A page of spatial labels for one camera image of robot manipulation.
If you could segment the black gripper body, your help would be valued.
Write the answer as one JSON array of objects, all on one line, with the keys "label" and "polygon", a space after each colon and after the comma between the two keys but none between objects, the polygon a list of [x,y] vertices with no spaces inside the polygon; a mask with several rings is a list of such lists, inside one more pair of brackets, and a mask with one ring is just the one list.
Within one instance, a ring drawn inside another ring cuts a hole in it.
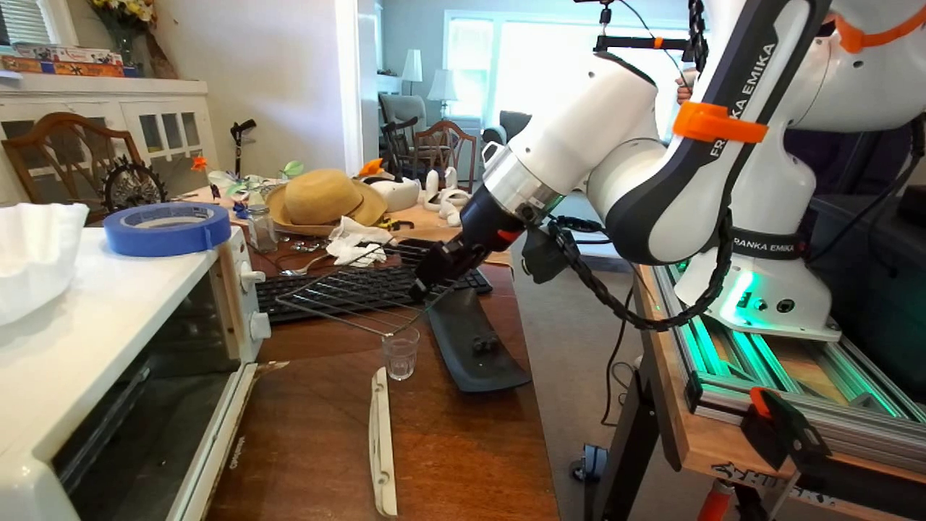
[{"label": "black gripper body", "polygon": [[477,189],[461,212],[461,231],[450,239],[430,244],[414,264],[416,286],[430,290],[442,280],[461,279],[492,253],[504,253],[521,231],[524,222],[485,189]]}]

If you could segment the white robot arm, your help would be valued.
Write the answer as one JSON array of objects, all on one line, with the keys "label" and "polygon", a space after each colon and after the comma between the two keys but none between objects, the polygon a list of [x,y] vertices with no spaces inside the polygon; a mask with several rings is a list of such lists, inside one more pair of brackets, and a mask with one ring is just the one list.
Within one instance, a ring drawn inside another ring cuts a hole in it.
[{"label": "white robot arm", "polygon": [[461,212],[461,231],[416,264],[437,284],[536,228],[584,189],[630,264],[678,264],[688,319],[834,341],[834,294],[805,264],[799,226],[815,176],[792,131],[892,131],[926,108],[926,0],[711,0],[714,44],[673,131],[657,83],[614,61],[530,118]]}]

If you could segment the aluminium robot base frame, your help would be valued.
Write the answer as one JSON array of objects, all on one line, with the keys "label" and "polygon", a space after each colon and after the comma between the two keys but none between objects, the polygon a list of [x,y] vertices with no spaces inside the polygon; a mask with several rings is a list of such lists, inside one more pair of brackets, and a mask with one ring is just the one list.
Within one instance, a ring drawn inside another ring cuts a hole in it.
[{"label": "aluminium robot base frame", "polygon": [[[709,319],[646,334],[665,457],[704,478],[860,519],[926,521],[926,415],[860,347],[734,334]],[[740,431],[751,391],[811,423],[825,457],[772,465]]]}]

